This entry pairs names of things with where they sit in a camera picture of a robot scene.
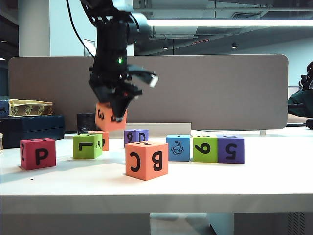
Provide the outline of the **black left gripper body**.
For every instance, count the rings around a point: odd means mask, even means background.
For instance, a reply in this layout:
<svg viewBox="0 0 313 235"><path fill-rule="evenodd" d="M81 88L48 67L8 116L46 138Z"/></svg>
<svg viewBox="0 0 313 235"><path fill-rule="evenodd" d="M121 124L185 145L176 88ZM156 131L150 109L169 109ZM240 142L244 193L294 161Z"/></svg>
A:
<svg viewBox="0 0 313 235"><path fill-rule="evenodd" d="M100 102L113 102L118 99L142 95L142 90L130 83L132 75L144 76L144 69L127 64L89 67L89 84Z"/></svg>

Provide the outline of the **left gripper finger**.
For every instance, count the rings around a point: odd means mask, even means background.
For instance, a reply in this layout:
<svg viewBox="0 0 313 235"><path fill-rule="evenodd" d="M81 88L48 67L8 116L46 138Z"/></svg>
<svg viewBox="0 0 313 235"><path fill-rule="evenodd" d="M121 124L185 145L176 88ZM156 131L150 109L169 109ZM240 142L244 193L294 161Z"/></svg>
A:
<svg viewBox="0 0 313 235"><path fill-rule="evenodd" d="M114 120L121 122L130 103L128 93L111 94L111 108L113 111Z"/></svg>

